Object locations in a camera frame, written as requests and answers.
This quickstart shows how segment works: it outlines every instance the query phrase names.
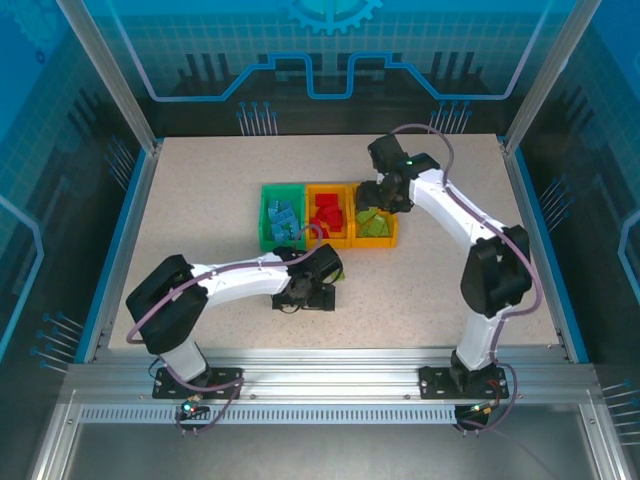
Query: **work surface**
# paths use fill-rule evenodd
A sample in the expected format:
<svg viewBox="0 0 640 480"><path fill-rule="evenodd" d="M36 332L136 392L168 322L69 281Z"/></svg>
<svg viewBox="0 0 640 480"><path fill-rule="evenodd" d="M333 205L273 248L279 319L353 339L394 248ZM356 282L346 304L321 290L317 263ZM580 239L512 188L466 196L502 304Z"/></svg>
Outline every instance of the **work surface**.
<svg viewBox="0 0 640 480"><path fill-rule="evenodd" d="M375 179L367 146L378 136L168 138L162 147L123 297L109 343L126 343L132 320L126 296L167 256L216 264L260 255L263 184L347 183ZM399 136L409 154L427 152L441 165L447 150L433 135ZM449 137L456 151L451 180L506 225L521 224L493 135ZM336 311L286 315L267 296L206 310L193 330L202 348L404 348L459 342L467 306L460 293L466 261L449 235L415 207L399 215L395 249L340 250L346 280ZM530 305L533 291L522 305ZM557 343L546 302L510 321L501 344Z"/></svg>

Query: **enclosure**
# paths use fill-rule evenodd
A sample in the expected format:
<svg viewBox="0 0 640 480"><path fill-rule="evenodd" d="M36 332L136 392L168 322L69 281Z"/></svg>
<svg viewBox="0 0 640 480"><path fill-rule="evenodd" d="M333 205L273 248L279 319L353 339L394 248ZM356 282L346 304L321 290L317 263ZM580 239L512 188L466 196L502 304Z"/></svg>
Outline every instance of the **enclosure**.
<svg viewBox="0 0 640 480"><path fill-rule="evenodd" d="M0 476L635 478L638 19L628 0L0 3ZM424 400L417 373L464 334L466 252L418 207L389 241L347 220L368 146L415 123L526 229L544 291L505 327L515 407L478 440L451 427L474 400ZM445 164L437 135L398 139ZM271 250L265 185L306 192L302 224L312 193L344 192L335 312L206 310L193 338L245 383L183 439L125 300L168 256Z"/></svg>

